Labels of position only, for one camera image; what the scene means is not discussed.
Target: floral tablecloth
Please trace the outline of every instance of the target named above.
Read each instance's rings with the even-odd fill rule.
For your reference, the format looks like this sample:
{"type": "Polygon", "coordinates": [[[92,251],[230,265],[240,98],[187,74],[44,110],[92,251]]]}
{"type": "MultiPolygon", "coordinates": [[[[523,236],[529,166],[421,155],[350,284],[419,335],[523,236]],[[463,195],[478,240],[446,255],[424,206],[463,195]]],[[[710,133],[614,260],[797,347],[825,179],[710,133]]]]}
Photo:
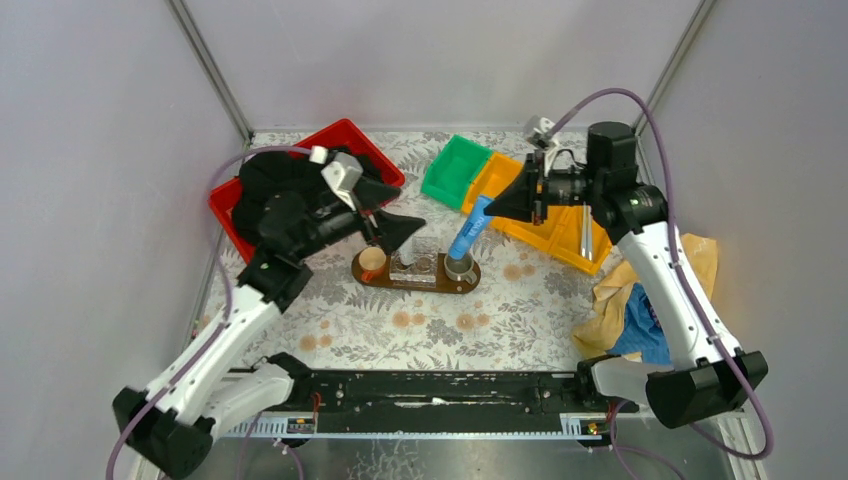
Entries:
{"type": "MultiPolygon", "coordinates": [[[[530,151],[519,133],[459,134],[521,161],[530,151]]],[[[254,146],[291,144],[304,136],[262,133],[254,146]]],[[[421,181],[451,134],[368,136],[406,175],[403,194],[386,210],[425,218],[421,235],[439,238],[446,251],[464,216],[423,195],[421,181]]],[[[583,161],[585,137],[564,133],[563,140],[583,161]]],[[[621,261],[613,249],[601,272],[591,277],[487,229],[473,248],[480,285],[466,295],[445,295],[363,287],[350,274],[350,263],[364,247],[361,237],[351,237],[308,259],[311,282],[236,366],[286,351],[314,368],[572,370],[580,357],[571,329],[591,312],[592,286],[621,261]]],[[[244,261],[229,242],[221,256],[235,278],[244,261]]],[[[223,302],[216,278],[201,326],[223,302]]]]}

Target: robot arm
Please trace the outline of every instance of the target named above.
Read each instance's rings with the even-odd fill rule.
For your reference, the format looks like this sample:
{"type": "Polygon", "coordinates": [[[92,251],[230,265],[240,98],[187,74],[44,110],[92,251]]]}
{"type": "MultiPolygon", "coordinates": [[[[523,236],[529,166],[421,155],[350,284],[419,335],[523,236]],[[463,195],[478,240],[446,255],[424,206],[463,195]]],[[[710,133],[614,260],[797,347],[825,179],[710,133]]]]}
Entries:
{"type": "MultiPolygon", "coordinates": [[[[594,124],[588,131],[586,164],[557,170],[551,168],[551,152],[559,149],[549,135],[552,125],[539,117],[528,123],[525,136],[536,150],[486,214],[538,225],[547,218],[548,206],[588,204],[594,220],[639,275],[661,322],[673,366],[611,356],[581,362],[578,372],[585,396],[621,397],[650,405],[669,428],[740,407],[747,399],[745,392],[713,345],[715,338],[699,320],[675,272],[665,198],[656,187],[636,180],[635,134],[622,123],[594,124]]],[[[756,387],[768,372],[763,355],[742,350],[710,304],[686,255],[678,254],[687,283],[712,319],[716,336],[756,387]]]]}
{"type": "Polygon", "coordinates": [[[234,425],[288,399],[292,379],[273,364],[224,389],[214,389],[257,334],[300,295],[312,277],[306,258],[357,232],[369,244],[391,253],[424,226],[423,219],[383,212],[380,205],[396,198],[400,189],[369,180],[362,173],[354,157],[337,153],[321,170],[332,194],[315,192],[318,200],[310,202],[291,191],[274,195],[259,223],[262,242],[233,289],[231,314],[222,309],[144,390],[126,387],[115,397],[112,406],[122,430],[153,402],[127,445],[170,478],[188,476],[234,425]],[[172,385],[181,371],[185,372],[182,379],[172,385]]]}

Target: blue cloth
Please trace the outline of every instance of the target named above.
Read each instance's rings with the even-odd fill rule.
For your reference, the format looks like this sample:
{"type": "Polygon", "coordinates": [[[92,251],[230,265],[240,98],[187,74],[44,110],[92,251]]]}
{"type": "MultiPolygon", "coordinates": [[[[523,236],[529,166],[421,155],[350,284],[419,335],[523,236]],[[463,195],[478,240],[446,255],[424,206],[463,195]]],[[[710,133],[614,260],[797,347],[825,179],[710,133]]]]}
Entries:
{"type": "Polygon", "coordinates": [[[642,361],[671,365],[668,342],[641,283],[633,285],[624,313],[624,331],[607,353],[625,355],[642,352],[642,361]]]}

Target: yellow tray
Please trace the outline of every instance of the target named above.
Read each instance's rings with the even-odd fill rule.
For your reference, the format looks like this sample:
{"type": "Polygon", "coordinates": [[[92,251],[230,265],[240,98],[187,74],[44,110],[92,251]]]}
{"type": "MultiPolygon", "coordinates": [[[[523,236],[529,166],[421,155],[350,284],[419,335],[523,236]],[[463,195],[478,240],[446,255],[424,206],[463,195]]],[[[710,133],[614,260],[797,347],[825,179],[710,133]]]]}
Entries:
{"type": "MultiPolygon", "coordinates": [[[[462,202],[463,213],[471,213],[479,195],[494,198],[509,186],[521,172],[522,164],[506,155],[494,153],[474,179],[462,202]]],[[[505,218],[495,218],[491,226],[507,235],[550,253],[554,258],[574,265],[590,275],[598,273],[601,264],[612,249],[612,242],[603,228],[592,222],[594,261],[580,255],[580,237],[583,221],[581,207],[550,207],[544,225],[532,225],[505,218]]]]}

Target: blue tube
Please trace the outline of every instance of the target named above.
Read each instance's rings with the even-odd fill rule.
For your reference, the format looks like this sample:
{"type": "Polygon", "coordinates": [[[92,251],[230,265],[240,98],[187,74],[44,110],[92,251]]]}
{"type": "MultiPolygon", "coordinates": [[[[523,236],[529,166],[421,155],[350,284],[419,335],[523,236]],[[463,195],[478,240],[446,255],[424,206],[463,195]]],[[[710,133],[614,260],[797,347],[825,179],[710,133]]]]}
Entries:
{"type": "Polygon", "coordinates": [[[471,215],[468,216],[468,220],[465,221],[465,224],[459,230],[459,233],[456,234],[456,239],[454,239],[451,249],[448,251],[448,255],[450,255],[452,259],[462,259],[462,257],[471,250],[471,245],[474,245],[474,242],[477,240],[477,237],[480,236],[480,233],[485,230],[486,226],[489,225],[489,222],[492,221],[492,218],[494,217],[490,217],[483,213],[483,209],[490,203],[492,203],[492,199],[485,195],[477,197],[477,202],[474,203],[471,215]]]}

